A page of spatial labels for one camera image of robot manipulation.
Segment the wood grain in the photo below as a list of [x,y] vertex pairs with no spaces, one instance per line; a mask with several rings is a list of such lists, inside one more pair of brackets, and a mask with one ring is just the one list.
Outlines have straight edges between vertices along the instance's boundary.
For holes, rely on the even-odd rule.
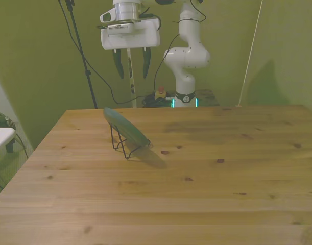
[[312,245],[311,112],[117,111],[152,147],[67,111],[0,194],[0,245]]

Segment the white rod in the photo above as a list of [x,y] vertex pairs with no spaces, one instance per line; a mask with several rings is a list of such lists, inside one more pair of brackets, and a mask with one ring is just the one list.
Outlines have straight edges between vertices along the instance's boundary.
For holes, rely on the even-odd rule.
[[256,34],[257,34],[257,30],[258,30],[258,24],[259,24],[260,14],[261,14],[261,10],[262,10],[262,4],[263,4],[263,0],[261,0],[261,4],[260,4],[260,10],[259,10],[259,14],[258,14],[258,20],[257,20],[257,24],[256,24],[256,29],[255,29],[254,35],[253,35],[253,40],[252,40],[252,45],[251,45],[251,50],[250,50],[250,55],[249,55],[249,60],[248,60],[248,65],[247,65],[247,70],[246,70],[246,74],[245,74],[245,76],[244,76],[244,81],[243,81],[243,85],[242,85],[242,89],[241,89],[241,94],[240,94],[239,101],[238,101],[238,106],[241,106],[242,96],[243,96],[245,84],[246,84],[246,81],[247,81],[247,75],[248,75],[248,71],[249,71],[249,65],[250,65],[251,55],[252,55],[252,51],[253,51],[254,40],[255,40],[255,38],[256,38]]

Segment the wooden table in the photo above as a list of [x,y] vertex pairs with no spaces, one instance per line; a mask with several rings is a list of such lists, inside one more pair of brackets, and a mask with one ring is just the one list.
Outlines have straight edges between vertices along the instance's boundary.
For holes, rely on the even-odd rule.
[[67,111],[0,194],[0,245],[312,245],[311,112],[118,111],[153,147],[127,161],[102,110]]

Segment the black pole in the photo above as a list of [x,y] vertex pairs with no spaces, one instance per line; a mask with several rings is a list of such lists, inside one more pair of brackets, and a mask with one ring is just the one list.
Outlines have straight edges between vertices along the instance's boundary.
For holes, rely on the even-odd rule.
[[73,15],[74,0],[66,0],[66,5],[67,5],[67,9],[68,9],[68,11],[70,13],[70,17],[72,18],[73,27],[74,27],[74,30],[75,30],[76,38],[78,40],[78,45],[79,45],[79,48],[80,48],[80,52],[81,52],[81,56],[82,56],[82,60],[83,60],[83,64],[84,64],[85,74],[86,74],[86,77],[88,79],[88,83],[89,83],[89,87],[90,87],[90,92],[91,92],[94,108],[98,109],[98,105],[97,105],[97,102],[95,100],[94,91],[93,91],[93,87],[92,87],[92,82],[91,82],[91,78],[90,78],[91,71],[88,70],[88,67],[86,65],[86,60],[85,60],[85,56],[84,56],[84,53],[83,53],[83,48],[82,48],[82,45],[81,45],[81,40],[80,40],[78,27],[76,26],[76,22],[75,22],[74,15]]

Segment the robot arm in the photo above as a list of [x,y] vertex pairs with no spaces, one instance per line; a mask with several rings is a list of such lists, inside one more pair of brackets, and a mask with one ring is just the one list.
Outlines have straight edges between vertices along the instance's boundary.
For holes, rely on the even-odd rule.
[[[114,8],[103,14],[100,19],[108,25],[102,29],[102,45],[105,49],[147,48],[160,45],[159,20],[140,18],[141,5],[167,5],[174,0],[113,0]],[[175,104],[178,107],[195,105],[195,78],[186,72],[187,68],[206,67],[210,62],[210,53],[202,45],[200,39],[200,21],[202,15],[197,9],[203,0],[176,0],[183,4],[179,35],[188,43],[187,48],[170,49],[165,63],[173,71],[176,78]]]
[[175,105],[177,107],[190,107],[196,104],[196,81],[185,68],[203,68],[210,63],[210,53],[200,39],[200,18],[201,14],[191,1],[184,1],[180,15],[179,35],[188,43],[188,47],[174,47],[168,51],[165,58],[166,65],[173,71],[176,78]]

